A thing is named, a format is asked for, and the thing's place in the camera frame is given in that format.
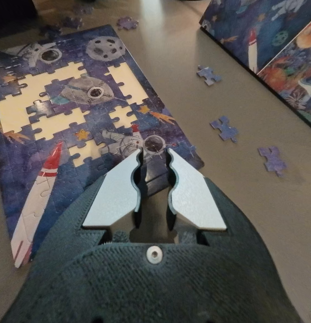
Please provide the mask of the space jigsaw puzzle board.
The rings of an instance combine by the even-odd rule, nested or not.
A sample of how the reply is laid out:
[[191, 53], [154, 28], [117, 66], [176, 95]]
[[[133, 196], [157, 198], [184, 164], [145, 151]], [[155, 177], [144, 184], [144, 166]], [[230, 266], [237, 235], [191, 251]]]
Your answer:
[[15, 267], [139, 148], [143, 196], [168, 186], [166, 148], [204, 165], [110, 25], [0, 51], [0, 192]]

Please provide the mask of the blue jigsaw puzzle piece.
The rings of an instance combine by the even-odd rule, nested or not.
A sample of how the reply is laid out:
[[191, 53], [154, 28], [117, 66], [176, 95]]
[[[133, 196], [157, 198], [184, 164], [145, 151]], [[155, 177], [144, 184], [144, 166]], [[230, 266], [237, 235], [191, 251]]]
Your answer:
[[276, 146], [259, 147], [258, 153], [265, 157], [265, 168], [268, 172], [275, 172], [278, 177], [283, 177], [283, 171], [287, 169], [287, 164], [280, 158], [280, 151]]
[[120, 17], [117, 20], [117, 27], [119, 30], [125, 29], [125, 30], [133, 30], [136, 29], [139, 22], [129, 16], [126, 17]]
[[66, 28], [72, 28], [72, 29], [79, 29], [80, 27], [83, 26], [83, 20], [81, 17], [70, 17], [70, 16], [67, 16], [67, 17], [64, 17], [62, 20], [61, 20], [61, 24], [63, 27], [66, 27]]
[[233, 143], [237, 143], [237, 135], [239, 134], [239, 131], [236, 127], [230, 126], [230, 120], [227, 116], [221, 116], [220, 118], [212, 121], [210, 125], [212, 128], [219, 129], [221, 131], [219, 136], [223, 141], [230, 139]]
[[216, 75], [210, 67], [198, 66], [198, 71], [196, 73], [200, 78], [204, 79], [207, 86], [216, 84], [222, 80], [219, 75]]
[[72, 9], [74, 14], [82, 16], [92, 14], [94, 7], [89, 4], [75, 4]]

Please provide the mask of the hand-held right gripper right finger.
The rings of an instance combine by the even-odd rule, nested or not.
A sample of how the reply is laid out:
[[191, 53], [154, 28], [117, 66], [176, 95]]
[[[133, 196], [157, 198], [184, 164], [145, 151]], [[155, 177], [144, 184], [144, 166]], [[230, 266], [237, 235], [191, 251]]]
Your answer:
[[167, 155], [172, 178], [168, 207], [175, 216], [172, 228], [226, 231], [227, 226], [205, 177], [173, 149], [168, 148]]

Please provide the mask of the colourful jigsaw puzzle box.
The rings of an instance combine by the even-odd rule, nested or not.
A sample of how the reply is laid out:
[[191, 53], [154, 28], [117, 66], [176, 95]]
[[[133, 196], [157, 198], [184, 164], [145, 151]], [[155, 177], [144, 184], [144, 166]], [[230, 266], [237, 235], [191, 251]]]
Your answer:
[[210, 1], [199, 23], [311, 127], [311, 0]]

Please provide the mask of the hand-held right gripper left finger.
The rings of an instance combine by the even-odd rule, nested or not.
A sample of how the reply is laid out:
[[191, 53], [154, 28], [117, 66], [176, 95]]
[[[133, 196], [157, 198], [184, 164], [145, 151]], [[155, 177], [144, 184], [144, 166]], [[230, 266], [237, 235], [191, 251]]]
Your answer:
[[141, 224], [143, 150], [138, 148], [104, 177], [82, 223], [86, 229], [133, 230]]

